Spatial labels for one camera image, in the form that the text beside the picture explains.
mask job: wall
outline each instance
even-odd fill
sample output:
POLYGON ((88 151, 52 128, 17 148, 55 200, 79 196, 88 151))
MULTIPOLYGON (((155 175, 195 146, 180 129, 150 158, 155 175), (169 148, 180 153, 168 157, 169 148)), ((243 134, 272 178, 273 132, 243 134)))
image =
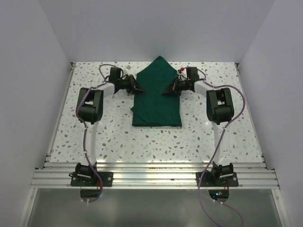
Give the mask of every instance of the wall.
POLYGON ((37 0, 0 1, 0 226, 18 224, 69 69, 37 0))
POLYGON ((240 75, 269 168, 275 168, 292 226, 302 226, 303 1, 276 0, 240 63, 240 75))
POLYGON ((240 62, 274 0, 39 0, 70 61, 240 62))

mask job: terrazzo surface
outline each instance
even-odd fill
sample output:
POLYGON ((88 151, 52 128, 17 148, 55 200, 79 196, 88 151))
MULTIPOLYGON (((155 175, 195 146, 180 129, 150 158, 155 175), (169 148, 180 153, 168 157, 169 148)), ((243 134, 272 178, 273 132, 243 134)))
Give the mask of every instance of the terrazzo surface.
MULTIPOLYGON (((103 81, 98 67, 102 63, 125 68, 133 74, 150 62, 78 62, 71 79, 66 102, 53 144, 51 162, 78 162, 83 157, 84 126, 75 115, 81 87, 96 86, 103 81)), ((230 84, 241 89, 233 62, 169 62, 175 69, 196 66, 207 74, 214 85, 230 84)), ((101 68, 105 76, 110 67, 101 68)), ((232 90, 235 115, 242 99, 232 90)), ((103 117, 98 125, 96 156, 98 162, 207 162, 214 152, 214 131, 206 116, 206 99, 191 91, 182 92, 180 115, 182 127, 133 127, 130 108, 134 96, 125 90, 104 99, 103 117)), ((232 162, 262 162, 247 108, 243 115, 228 127, 229 155, 232 162)))

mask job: white speckled table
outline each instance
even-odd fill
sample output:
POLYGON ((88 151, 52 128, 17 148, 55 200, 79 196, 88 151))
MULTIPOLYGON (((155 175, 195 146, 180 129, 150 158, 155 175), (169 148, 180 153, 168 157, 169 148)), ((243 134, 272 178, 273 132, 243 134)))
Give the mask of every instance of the white speckled table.
MULTIPOLYGON (((59 127, 52 147, 50 162, 78 162, 83 157, 84 126, 75 116, 81 87, 100 84, 101 63, 115 64, 132 72, 143 70, 150 62, 78 62, 71 79, 59 127)), ((207 74, 214 85, 230 84, 241 89, 233 62, 170 62, 175 69, 196 66, 207 74)), ((102 71, 108 75, 110 67, 102 71)), ((232 90, 235 115, 241 109, 241 97, 232 90)), ((191 91, 180 98, 182 127, 140 128, 132 126, 134 97, 120 90, 104 100, 103 117, 98 125, 96 155, 98 162, 207 162, 214 152, 214 132, 206 116, 206 100, 191 91)), ((261 163, 258 146, 248 110, 228 128, 232 162, 261 163)))

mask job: gray wall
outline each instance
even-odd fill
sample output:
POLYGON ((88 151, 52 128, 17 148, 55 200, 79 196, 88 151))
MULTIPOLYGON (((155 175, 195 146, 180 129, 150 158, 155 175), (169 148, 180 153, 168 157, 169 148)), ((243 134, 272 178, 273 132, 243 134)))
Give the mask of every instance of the gray wall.
POLYGON ((276 0, 240 64, 265 161, 294 227, 302 226, 303 1, 276 0))
POLYGON ((37 0, 0 1, 0 226, 18 224, 69 69, 37 0))
POLYGON ((39 0, 70 61, 240 62, 274 0, 39 0))

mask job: cable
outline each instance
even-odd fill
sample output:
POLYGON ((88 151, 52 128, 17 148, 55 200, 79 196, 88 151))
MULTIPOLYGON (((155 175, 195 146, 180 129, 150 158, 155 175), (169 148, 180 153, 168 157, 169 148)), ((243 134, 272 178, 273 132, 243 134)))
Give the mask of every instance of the cable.
MULTIPOLYGON (((224 126, 223 131, 222 131, 222 133, 221 133, 221 136, 220 136, 220 138, 219 138, 218 144, 217 144, 217 146, 215 147, 214 154, 213 154, 213 156, 211 157, 211 159, 209 160, 209 162, 207 163, 205 169, 203 170, 203 172, 202 172, 202 174, 201 174, 201 177, 200 177, 200 180, 199 180, 199 184, 198 184, 198 198, 199 198, 199 203, 200 203, 200 205, 201 205, 201 208, 203 209, 204 213, 208 216, 208 218, 209 218, 212 222, 214 222, 214 223, 215 223, 217 226, 219 226, 219 227, 223 227, 222 225, 220 225, 220 223, 218 223, 216 220, 214 220, 214 219, 211 217, 211 215, 208 213, 208 211, 205 209, 204 204, 202 203, 202 199, 201 199, 200 187, 201 187, 201 182, 202 182, 204 173, 206 172, 206 170, 208 169, 208 167, 210 166, 210 164, 211 164, 212 161, 214 160, 214 157, 215 157, 216 153, 218 152, 218 149, 219 149, 219 146, 220 146, 220 144, 221 144, 221 142, 222 142, 222 139, 223 139, 223 136, 224 136, 224 134, 225 134, 226 128, 227 128, 231 123, 233 123, 237 118, 239 118, 239 117, 243 114, 244 109, 245 109, 245 97, 244 97, 243 93, 242 93, 238 88, 236 88, 236 87, 233 86, 233 85, 213 86, 213 85, 209 84, 208 82, 206 82, 206 75, 205 75, 205 73, 204 73, 203 71, 199 70, 199 69, 198 69, 198 71, 201 72, 201 73, 204 75, 205 78, 202 79, 202 80, 203 80, 204 83, 205 83, 206 85, 208 85, 209 87, 212 87, 212 88, 222 88, 222 87, 230 87, 230 88, 233 88, 233 89, 235 89, 235 90, 241 95, 242 100, 243 100, 243 105, 242 105, 241 111, 238 113, 238 115, 237 115, 236 117, 234 117, 230 122, 228 122, 228 123, 224 126)), ((226 206, 226 207, 229 207, 229 208, 232 209, 232 210, 234 210, 234 211, 240 216, 240 218, 241 218, 241 226, 243 227, 243 226, 244 226, 244 219, 243 219, 243 216, 240 214, 240 212, 239 212, 236 208, 234 208, 233 206, 231 206, 231 205, 229 205, 229 204, 223 203, 223 205, 226 206)))
POLYGON ((96 87, 90 87, 90 88, 87 90, 87 92, 85 93, 83 99, 81 100, 81 102, 80 102, 80 104, 79 104, 79 106, 78 106, 78 108, 77 108, 77 110, 76 110, 76 116, 77 116, 77 118, 84 124, 84 127, 85 127, 84 134, 83 134, 83 151, 84 151, 84 156, 85 156, 85 158, 86 158, 86 160, 87 160, 87 162, 88 162, 88 164, 89 164, 89 167, 91 168, 91 170, 93 171, 93 173, 96 175, 96 177, 97 177, 97 179, 98 179, 98 182, 99 182, 99 184, 100 184, 100 192, 99 192, 98 196, 97 196, 96 198, 92 199, 92 200, 87 200, 87 202, 94 202, 94 201, 96 201, 96 200, 99 199, 99 197, 100 197, 101 194, 102 194, 102 190, 103 190, 103 182, 102 182, 102 179, 101 179, 101 177, 99 176, 98 172, 94 169, 93 165, 91 164, 91 162, 90 162, 90 160, 89 160, 89 157, 88 157, 88 155, 87 155, 87 150, 86 150, 86 134, 87 134, 88 127, 87 127, 86 122, 85 122, 82 118, 79 117, 79 111, 80 111, 80 108, 81 108, 81 107, 83 106, 83 104, 85 103, 85 99, 86 99, 87 96, 89 95, 90 91, 91 91, 92 89, 97 89, 97 88, 99 88, 99 87, 101 87, 101 86, 103 86, 103 85, 105 85, 105 84, 107 83, 106 79, 108 78, 108 76, 107 76, 107 77, 104 77, 103 73, 101 72, 101 67, 102 67, 102 66, 112 66, 112 67, 115 67, 115 65, 111 65, 111 64, 101 64, 101 65, 99 66, 99 72, 100 72, 101 76, 103 77, 104 81, 102 82, 102 84, 99 84, 99 85, 97 85, 96 87))

